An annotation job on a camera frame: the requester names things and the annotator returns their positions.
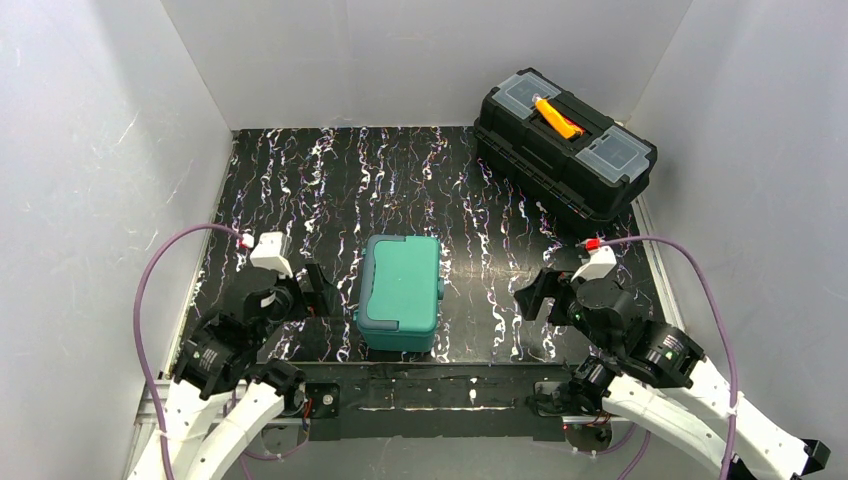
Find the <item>green medicine box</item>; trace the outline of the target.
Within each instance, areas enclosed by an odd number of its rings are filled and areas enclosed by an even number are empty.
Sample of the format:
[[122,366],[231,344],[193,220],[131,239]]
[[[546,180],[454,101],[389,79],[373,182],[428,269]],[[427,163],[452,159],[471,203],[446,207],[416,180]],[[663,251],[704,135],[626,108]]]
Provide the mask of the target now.
[[373,235],[368,239],[354,319],[370,349],[431,350],[444,298],[440,255],[436,237]]

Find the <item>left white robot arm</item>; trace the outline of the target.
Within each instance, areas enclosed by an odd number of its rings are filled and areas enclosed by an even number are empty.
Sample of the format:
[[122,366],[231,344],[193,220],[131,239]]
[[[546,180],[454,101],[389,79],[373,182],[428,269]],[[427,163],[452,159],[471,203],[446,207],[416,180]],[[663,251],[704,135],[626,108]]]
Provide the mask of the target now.
[[129,473],[131,479],[220,479],[263,427],[305,396],[305,374],[258,353],[287,322],[334,315],[338,292],[321,266],[286,277],[258,267],[239,271],[184,341],[162,420]]

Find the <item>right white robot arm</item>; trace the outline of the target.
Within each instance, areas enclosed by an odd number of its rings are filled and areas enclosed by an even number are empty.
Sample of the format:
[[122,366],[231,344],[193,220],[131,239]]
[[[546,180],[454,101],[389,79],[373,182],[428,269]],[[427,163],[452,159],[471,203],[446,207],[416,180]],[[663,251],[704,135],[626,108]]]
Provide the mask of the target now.
[[786,432],[742,395],[732,401],[704,350],[682,330],[644,318],[612,277],[543,269],[514,298],[527,320],[553,299],[549,323],[575,328],[602,353],[574,371],[555,405],[568,400],[587,415],[629,420],[725,479],[803,479],[826,467],[823,442]]

